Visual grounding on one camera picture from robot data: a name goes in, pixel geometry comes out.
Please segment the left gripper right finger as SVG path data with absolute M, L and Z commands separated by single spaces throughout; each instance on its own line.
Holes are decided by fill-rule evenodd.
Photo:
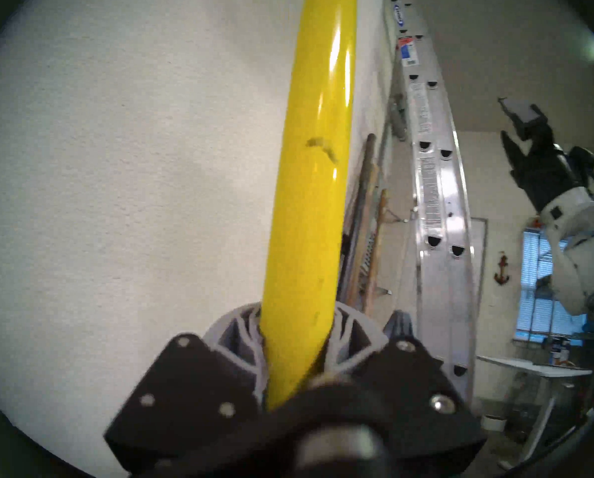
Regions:
M 391 463 L 400 475 L 461 475 L 486 437 L 433 358 L 395 312 L 384 329 L 336 302 L 324 371 L 349 379 L 377 404 Z

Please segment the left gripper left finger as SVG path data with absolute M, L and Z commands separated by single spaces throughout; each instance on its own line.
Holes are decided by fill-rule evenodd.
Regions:
M 268 384 L 260 311 L 240 306 L 204 335 L 168 341 L 104 434 L 124 470 L 153 469 L 260 415 Z

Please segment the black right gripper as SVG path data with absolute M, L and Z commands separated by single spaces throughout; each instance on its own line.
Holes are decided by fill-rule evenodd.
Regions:
M 534 210 L 541 212 L 561 194 L 581 186 L 563 151 L 552 143 L 548 118 L 537 105 L 514 98 L 498 98 L 497 101 L 521 141 L 545 141 L 534 142 L 525 154 L 507 131 L 501 131 L 510 175 L 527 195 Z

